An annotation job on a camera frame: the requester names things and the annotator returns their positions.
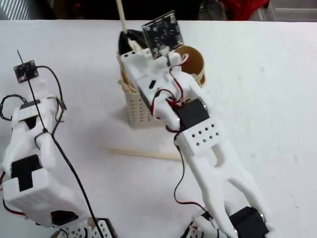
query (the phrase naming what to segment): wooden stick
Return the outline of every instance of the wooden stick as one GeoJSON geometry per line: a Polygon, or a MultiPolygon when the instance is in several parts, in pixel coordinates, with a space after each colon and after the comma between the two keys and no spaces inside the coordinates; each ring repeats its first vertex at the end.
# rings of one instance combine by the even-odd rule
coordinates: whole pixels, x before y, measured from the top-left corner
{"type": "Polygon", "coordinates": [[[172,154],[162,154],[162,153],[155,153],[155,152],[145,152],[139,150],[127,150],[122,148],[115,148],[115,147],[104,147],[110,153],[116,154],[124,154],[124,155],[132,155],[132,156],[141,156],[141,157],[152,157],[158,159],[167,159],[167,160],[177,160],[180,161],[181,158],[179,156],[175,156],[172,154]]]}
{"type": "Polygon", "coordinates": [[[119,12],[119,16],[120,16],[121,25],[122,25],[122,31],[125,34],[127,34],[128,30],[127,30],[127,26],[125,24],[125,16],[124,16],[124,11],[123,11],[123,6],[122,6],[122,0],[116,0],[116,2],[117,2],[118,12],[119,12]]]}

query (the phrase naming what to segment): bamboo skewer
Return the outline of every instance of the bamboo skewer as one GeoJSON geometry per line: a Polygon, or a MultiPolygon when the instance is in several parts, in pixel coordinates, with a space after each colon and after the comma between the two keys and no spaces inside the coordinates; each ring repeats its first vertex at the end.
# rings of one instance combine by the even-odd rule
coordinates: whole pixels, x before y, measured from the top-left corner
{"type": "Polygon", "coordinates": [[[114,154],[124,154],[124,155],[131,155],[131,156],[141,156],[141,157],[152,157],[158,159],[166,159],[166,160],[177,160],[180,161],[181,158],[179,156],[175,156],[172,154],[163,154],[163,153],[156,153],[156,152],[146,152],[146,151],[139,151],[139,150],[128,150],[116,147],[104,147],[110,153],[114,154]]]}

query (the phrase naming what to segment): electronic circuit board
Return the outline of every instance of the electronic circuit board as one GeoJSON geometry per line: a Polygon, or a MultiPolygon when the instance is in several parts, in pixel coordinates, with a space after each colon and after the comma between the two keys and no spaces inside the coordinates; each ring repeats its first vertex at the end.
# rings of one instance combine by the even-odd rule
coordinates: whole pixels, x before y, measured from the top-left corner
{"type": "Polygon", "coordinates": [[[147,44],[154,59],[184,44],[175,11],[171,11],[142,26],[147,44]]]}

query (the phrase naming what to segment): red object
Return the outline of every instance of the red object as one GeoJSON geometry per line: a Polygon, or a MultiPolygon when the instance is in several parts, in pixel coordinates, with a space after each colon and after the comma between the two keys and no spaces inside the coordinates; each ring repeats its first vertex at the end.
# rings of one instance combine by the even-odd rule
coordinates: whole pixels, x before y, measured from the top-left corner
{"type": "Polygon", "coordinates": [[[252,14],[261,7],[268,8],[270,0],[220,0],[233,12],[235,21],[248,21],[252,14]]]}

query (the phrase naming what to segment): cable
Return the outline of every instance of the cable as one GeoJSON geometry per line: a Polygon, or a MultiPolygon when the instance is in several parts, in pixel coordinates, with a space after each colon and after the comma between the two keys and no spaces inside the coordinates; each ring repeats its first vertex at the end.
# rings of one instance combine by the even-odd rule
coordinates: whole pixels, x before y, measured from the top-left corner
{"type": "Polygon", "coordinates": [[[176,66],[182,66],[184,63],[187,62],[189,58],[189,54],[183,54],[182,58],[181,58],[181,63],[178,64],[178,65],[174,65],[174,66],[171,66],[168,70],[169,74],[172,76],[172,78],[174,79],[174,82],[176,83],[176,86],[178,87],[178,89],[180,90],[181,92],[181,96],[180,98],[177,100],[176,103],[181,103],[183,100],[184,100],[184,91],[183,91],[183,88],[180,86],[179,82],[177,81],[177,79],[173,76],[172,74],[172,69],[176,66]]]}
{"type": "Polygon", "coordinates": [[[56,99],[56,102],[57,102],[57,111],[56,111],[56,114],[55,114],[55,121],[58,121],[57,119],[57,115],[58,115],[58,112],[59,112],[59,107],[62,109],[63,106],[61,104],[61,101],[58,99],[58,97],[48,97],[48,98],[54,98],[56,99]]]}
{"type": "Polygon", "coordinates": [[[179,151],[179,154],[180,154],[180,157],[182,159],[182,166],[183,166],[183,174],[182,174],[182,178],[180,179],[180,181],[178,182],[178,184],[176,185],[175,189],[174,189],[174,199],[177,203],[179,204],[182,204],[182,205],[188,205],[188,204],[192,204],[192,205],[196,205],[196,206],[199,206],[201,209],[203,209],[205,212],[207,212],[207,210],[202,206],[200,205],[199,203],[197,202],[181,202],[179,201],[177,198],[176,198],[176,191],[177,191],[177,188],[179,187],[180,183],[183,181],[184,179],[184,176],[185,176],[185,163],[184,163],[184,158],[183,158],[183,155],[182,155],[182,152],[180,151],[180,148],[178,146],[176,146],[177,150],[179,151]]]}
{"type": "Polygon", "coordinates": [[[66,234],[66,238],[68,238],[68,233],[65,231],[65,230],[63,230],[63,229],[59,229],[61,232],[64,232],[65,234],[66,234]]]}
{"type": "Polygon", "coordinates": [[[100,233],[100,236],[101,236],[101,237],[104,237],[104,235],[103,235],[103,233],[102,233],[102,231],[100,230],[100,227],[99,227],[99,225],[98,225],[98,221],[97,221],[97,219],[96,219],[96,217],[95,217],[95,215],[94,215],[93,209],[92,209],[91,206],[90,206],[90,202],[89,202],[89,199],[88,199],[88,197],[87,197],[87,195],[86,195],[85,189],[84,189],[84,187],[83,187],[83,185],[82,185],[82,183],[81,183],[81,181],[80,181],[80,179],[79,179],[79,177],[78,177],[78,175],[77,175],[77,173],[76,173],[76,171],[75,171],[73,165],[71,164],[71,162],[69,161],[69,159],[68,159],[67,156],[65,155],[63,149],[61,148],[60,144],[59,144],[58,141],[55,139],[55,137],[54,137],[52,134],[51,134],[51,136],[52,136],[52,139],[53,139],[55,145],[57,146],[58,150],[60,151],[61,155],[63,156],[64,160],[65,160],[66,163],[68,164],[70,170],[71,170],[71,171],[73,172],[73,174],[75,175],[75,178],[76,178],[76,180],[77,180],[77,182],[78,182],[78,184],[79,184],[79,187],[80,187],[80,189],[81,189],[81,191],[82,191],[82,193],[83,193],[83,195],[84,195],[84,197],[85,197],[85,200],[86,200],[88,209],[89,209],[89,211],[90,211],[91,217],[93,218],[93,221],[94,221],[94,223],[95,223],[95,225],[96,225],[96,227],[97,227],[97,229],[98,229],[98,232],[100,233]]]}
{"type": "Polygon", "coordinates": [[[64,103],[64,98],[63,98],[63,92],[61,90],[61,85],[60,85],[60,82],[59,82],[55,72],[50,67],[45,66],[45,65],[40,65],[40,66],[36,66],[36,68],[46,68],[46,69],[48,69],[52,73],[52,75],[54,76],[54,78],[55,78],[55,80],[57,82],[57,85],[58,85],[59,96],[60,96],[60,101],[61,101],[62,107],[61,107],[61,113],[59,115],[58,121],[57,121],[57,123],[56,123],[56,125],[55,125],[55,127],[54,127],[54,129],[52,131],[52,135],[55,135],[56,129],[57,129],[59,123],[61,122],[61,118],[63,116],[63,113],[64,113],[65,109],[66,109],[66,106],[65,106],[65,103],[64,103]]]}
{"type": "Polygon", "coordinates": [[[173,93],[171,91],[169,91],[168,89],[164,89],[164,88],[160,88],[158,89],[155,94],[154,94],[154,97],[153,97],[153,100],[152,100],[152,103],[151,103],[151,115],[154,116],[154,107],[155,107],[155,99],[160,95],[161,92],[168,92],[169,94],[171,94],[172,96],[172,100],[168,100],[168,102],[172,105],[175,104],[176,102],[176,98],[175,96],[173,95],[173,93]]]}
{"type": "Polygon", "coordinates": [[[181,96],[178,100],[176,100],[176,97],[173,95],[173,93],[167,89],[164,89],[164,88],[160,88],[158,89],[155,94],[154,94],[154,97],[153,97],[153,100],[152,100],[152,103],[151,103],[151,115],[154,116],[154,112],[155,112],[155,99],[159,96],[160,92],[161,91],[165,91],[165,92],[168,92],[172,95],[172,100],[169,100],[167,99],[168,103],[172,106],[172,107],[175,107],[177,106],[178,103],[181,103],[183,100],[184,100],[184,90],[182,88],[182,86],[179,84],[179,82],[177,81],[177,79],[173,76],[172,74],[172,69],[176,66],[182,66],[184,63],[186,63],[186,61],[188,60],[189,58],[189,55],[188,54],[184,54],[181,58],[181,63],[178,64],[178,65],[173,65],[171,67],[169,67],[168,69],[168,73],[172,76],[176,86],[178,87],[180,93],[181,93],[181,96]]]}
{"type": "Polygon", "coordinates": [[[5,204],[4,199],[2,199],[2,203],[3,203],[4,208],[5,208],[9,213],[12,213],[12,214],[14,214],[14,215],[19,215],[19,216],[24,216],[24,217],[25,217],[25,213],[13,211],[13,210],[11,210],[10,208],[8,208],[8,207],[6,206],[6,204],[5,204]]]}
{"type": "Polygon", "coordinates": [[[5,176],[5,172],[3,172],[3,173],[1,174],[1,176],[0,176],[0,186],[1,186],[1,184],[2,184],[2,180],[3,180],[4,176],[5,176]]]}
{"type": "Polygon", "coordinates": [[[44,126],[44,122],[43,122],[43,119],[42,119],[42,116],[41,116],[41,113],[40,113],[40,109],[39,109],[39,106],[38,106],[38,104],[36,102],[35,95],[34,95],[34,92],[33,92],[33,88],[31,86],[31,82],[30,82],[30,80],[28,78],[27,78],[27,80],[28,80],[28,83],[29,83],[29,86],[30,86],[30,89],[31,89],[31,93],[32,93],[32,97],[33,97],[33,100],[34,100],[34,103],[35,103],[36,110],[38,111],[38,114],[39,114],[39,117],[40,117],[40,120],[41,120],[41,123],[42,123],[42,126],[43,126],[43,131],[44,131],[44,129],[46,129],[46,128],[44,126]]]}
{"type": "MultiPolygon", "coordinates": [[[[96,227],[97,227],[97,229],[98,229],[98,232],[99,232],[100,236],[103,238],[104,235],[103,235],[103,233],[102,233],[102,231],[101,231],[101,229],[100,229],[100,227],[99,227],[99,225],[98,225],[98,221],[97,221],[97,219],[96,219],[96,217],[95,217],[95,214],[94,214],[94,212],[93,212],[93,210],[92,210],[92,208],[91,208],[89,199],[88,199],[88,197],[87,197],[87,195],[86,195],[86,191],[85,191],[85,189],[84,189],[84,187],[83,187],[83,185],[82,185],[82,183],[81,183],[81,180],[79,179],[79,177],[78,177],[78,175],[77,175],[77,173],[76,173],[76,171],[75,171],[73,165],[72,165],[71,162],[69,161],[68,157],[66,156],[65,152],[63,151],[62,147],[60,146],[60,144],[58,143],[58,141],[56,140],[56,138],[55,138],[55,136],[54,136],[54,134],[55,134],[55,132],[56,132],[56,129],[57,129],[59,123],[61,122],[61,118],[62,118],[62,116],[63,116],[63,112],[64,112],[64,110],[65,110],[65,103],[64,103],[64,99],[63,99],[63,93],[62,93],[62,90],[61,90],[61,85],[60,85],[60,83],[59,83],[59,80],[58,80],[56,74],[54,73],[54,71],[53,71],[51,68],[49,68],[48,66],[43,66],[43,65],[42,65],[42,66],[37,66],[36,68],[47,68],[49,71],[51,71],[51,73],[53,74],[54,78],[56,79],[57,84],[58,84],[58,89],[59,89],[59,95],[60,95],[61,113],[60,113],[60,115],[59,115],[59,117],[58,117],[58,121],[57,121],[57,123],[56,123],[56,125],[55,125],[55,127],[54,127],[54,129],[53,129],[53,131],[52,131],[52,133],[49,133],[48,130],[46,129],[45,125],[42,124],[42,125],[43,125],[43,132],[41,132],[40,134],[38,134],[37,136],[34,137],[35,145],[39,148],[39,146],[38,146],[38,144],[37,144],[37,142],[36,142],[36,139],[37,139],[40,135],[42,135],[42,134],[44,134],[44,133],[48,133],[48,134],[51,135],[53,142],[55,143],[55,145],[56,145],[56,147],[58,148],[59,152],[61,153],[62,157],[64,158],[64,160],[65,160],[66,163],[68,164],[70,170],[73,172],[73,174],[74,174],[74,176],[75,176],[75,178],[76,178],[76,180],[77,180],[77,182],[78,182],[78,185],[79,185],[79,187],[80,187],[80,189],[81,189],[81,191],[82,191],[82,193],[83,193],[83,195],[84,195],[84,198],[85,198],[85,200],[86,200],[86,203],[87,203],[88,209],[89,209],[89,211],[90,211],[91,217],[92,217],[92,219],[93,219],[93,221],[94,221],[94,223],[95,223],[95,225],[96,225],[96,227]]],[[[29,79],[28,79],[28,82],[29,82],[29,86],[30,86],[31,92],[33,92],[32,85],[30,84],[30,80],[29,80],[29,79]]],[[[39,114],[39,116],[40,116],[40,118],[41,118],[41,113],[40,113],[40,110],[38,109],[37,102],[36,102],[36,100],[35,100],[35,96],[34,96],[33,93],[32,93],[32,96],[33,96],[33,99],[34,99],[35,106],[37,107],[38,114],[39,114]]]]}
{"type": "Polygon", "coordinates": [[[28,103],[28,101],[27,101],[25,98],[23,98],[21,95],[18,95],[18,94],[11,94],[11,95],[5,96],[5,97],[2,99],[1,103],[0,103],[0,118],[2,118],[3,120],[12,121],[12,117],[11,117],[11,118],[6,118],[6,117],[3,115],[3,113],[2,113],[2,111],[3,111],[3,105],[4,105],[5,100],[6,100],[7,98],[11,98],[11,97],[17,97],[17,98],[21,99],[24,104],[27,104],[27,103],[28,103]]]}

